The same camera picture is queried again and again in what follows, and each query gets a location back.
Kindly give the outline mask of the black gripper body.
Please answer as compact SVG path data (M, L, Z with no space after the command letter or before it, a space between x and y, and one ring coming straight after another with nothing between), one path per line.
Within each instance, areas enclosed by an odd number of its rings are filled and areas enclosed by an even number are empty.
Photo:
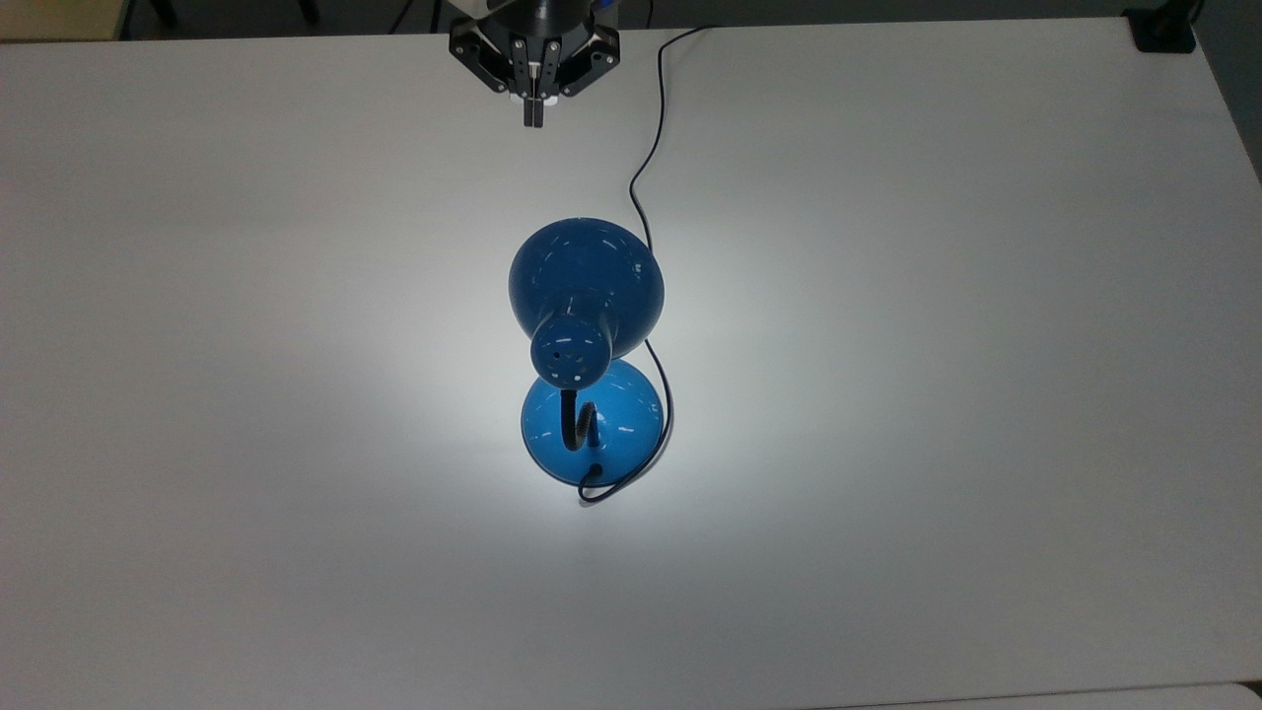
M559 37L594 35L592 1L491 1L491 13L481 20L481 32L492 44L545 42Z

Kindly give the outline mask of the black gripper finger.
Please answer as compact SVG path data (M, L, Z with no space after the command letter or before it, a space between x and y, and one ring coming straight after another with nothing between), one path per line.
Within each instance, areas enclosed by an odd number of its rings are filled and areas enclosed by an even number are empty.
M591 37L579 45L578 32L586 28L575 28L575 32L555 37L541 45L538 127L544 126L549 101L575 98L621 63L618 32L608 26L592 26Z
M539 127L539 81L524 37L510 33L505 52L483 34L478 20L459 20L448 29L448 50L491 93L520 100L522 125Z

